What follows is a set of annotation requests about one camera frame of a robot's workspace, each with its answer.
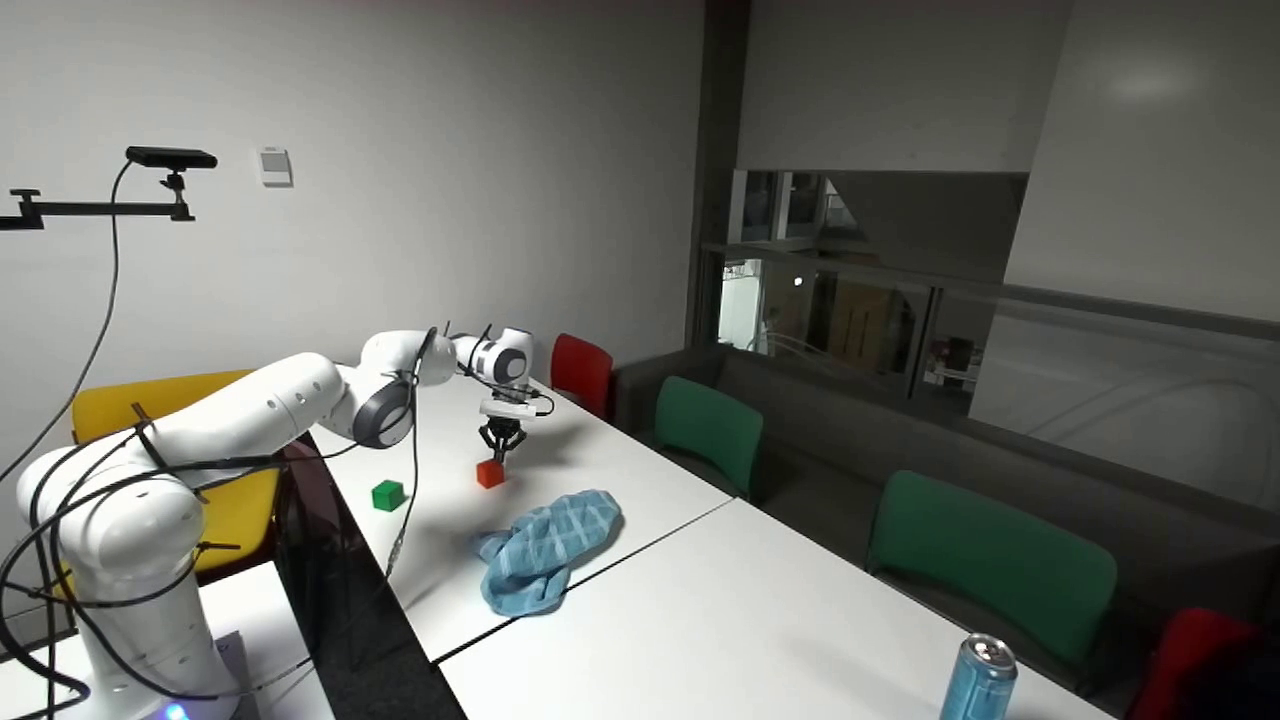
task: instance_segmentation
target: yellow cushion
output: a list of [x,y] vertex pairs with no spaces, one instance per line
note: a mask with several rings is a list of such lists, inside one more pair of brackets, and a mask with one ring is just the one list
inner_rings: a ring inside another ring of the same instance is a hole
[[[138,425],[135,409],[145,409],[145,415],[161,421],[177,409],[196,404],[200,397],[231,383],[245,372],[203,372],[203,375],[164,375],[164,379],[138,379],[138,383],[101,383],[101,390],[83,390],[72,400],[72,435],[79,443],[113,435],[121,427]],[[203,545],[229,545],[229,549],[207,549],[196,555],[196,576],[216,576],[225,568],[236,568],[245,559],[251,559],[262,539],[269,539],[269,524],[271,524],[271,507],[274,507],[274,490],[278,490],[278,473],[262,470],[262,473],[249,473],[240,480],[203,490]]]

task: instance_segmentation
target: table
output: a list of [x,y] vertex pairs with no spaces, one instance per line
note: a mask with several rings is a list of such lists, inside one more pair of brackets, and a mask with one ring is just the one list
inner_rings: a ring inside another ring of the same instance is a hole
[[557,400],[557,413],[527,421],[527,440],[507,458],[507,480],[499,490],[478,490],[476,464],[493,458],[478,440],[478,425],[486,421],[478,404],[486,400],[486,390],[468,375],[421,390],[421,491],[392,574],[389,555],[409,506],[400,513],[381,513],[371,507],[371,490],[381,480],[410,485],[410,440],[381,453],[340,453],[348,449],[343,435],[323,427],[311,431],[323,458],[340,453],[329,461],[329,473],[365,545],[389,574],[428,661],[443,661],[507,625],[507,617],[497,617],[478,595],[483,565],[476,549],[486,534],[510,530],[525,513],[584,490],[607,490],[616,498],[622,530],[599,555],[573,574],[573,584],[584,584],[703,513],[730,506],[721,490],[589,415],[573,400],[546,390],[538,392]]
[[[468,720],[936,720],[963,630],[726,506],[440,667]],[[1019,667],[1012,720],[1104,718]]]
[[[307,645],[292,619],[274,565],[257,565],[236,576],[200,588],[200,605],[210,636],[240,633],[245,667],[257,686],[260,720],[323,720],[332,718],[317,667],[307,664]],[[68,677],[88,677],[88,656],[79,636],[57,645],[60,667]],[[45,709],[45,679],[24,664],[0,664],[0,718],[24,718]],[[91,720],[88,705],[60,714],[68,720]]]

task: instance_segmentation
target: chair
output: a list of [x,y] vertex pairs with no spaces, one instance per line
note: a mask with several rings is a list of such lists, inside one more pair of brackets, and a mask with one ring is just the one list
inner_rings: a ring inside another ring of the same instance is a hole
[[560,334],[551,345],[551,390],[607,421],[610,356],[591,339]]
[[[72,400],[72,435],[77,443],[113,435],[121,427],[130,427],[138,415],[167,415],[177,409],[189,409],[192,400],[231,383],[245,372],[203,372],[203,375],[164,375],[164,379],[138,379],[138,383],[101,383],[83,390]],[[203,490],[203,549],[196,555],[196,579],[216,579],[236,568],[249,568],[260,559],[269,545],[269,524],[274,513],[278,473],[260,470],[240,480]]]
[[1072,671],[1120,584],[1109,549],[919,473],[882,485],[869,559],[977,602]]
[[1222,653],[1244,647],[1254,636],[1250,625],[1222,617],[1214,608],[1181,608],[1159,633],[1148,677],[1128,705],[1128,720],[1167,720],[1181,718],[1182,679],[1202,671]]
[[693,458],[693,473],[744,499],[754,499],[759,435],[762,415],[721,390],[668,375],[657,392],[646,443],[676,461]]

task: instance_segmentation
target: wall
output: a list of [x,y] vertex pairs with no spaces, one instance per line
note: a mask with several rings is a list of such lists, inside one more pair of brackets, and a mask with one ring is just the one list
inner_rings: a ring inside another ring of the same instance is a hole
[[[443,320],[576,329],[620,362],[684,345],[701,6],[9,0],[0,90],[0,187],[102,199],[123,146],[220,158],[189,174],[196,223],[121,220],[91,383]],[[296,187],[260,187],[262,146]],[[164,199],[155,182],[126,174],[123,199]],[[102,291],[102,220],[0,238],[5,464],[72,390]]]
[[[1009,284],[1280,320],[1280,10],[1078,0]],[[977,421],[1280,513],[1280,339],[1004,308]]]
[[739,170],[1026,174],[1067,0],[754,0]]

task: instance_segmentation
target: green chair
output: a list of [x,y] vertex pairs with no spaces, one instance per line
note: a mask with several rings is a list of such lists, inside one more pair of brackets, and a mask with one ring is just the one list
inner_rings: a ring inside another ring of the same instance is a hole
[[759,435],[762,415],[721,390],[668,375],[657,392],[646,443],[730,498],[754,499]]
[[869,559],[977,602],[1072,677],[1087,671],[1120,579],[1109,549],[919,473],[882,485]]

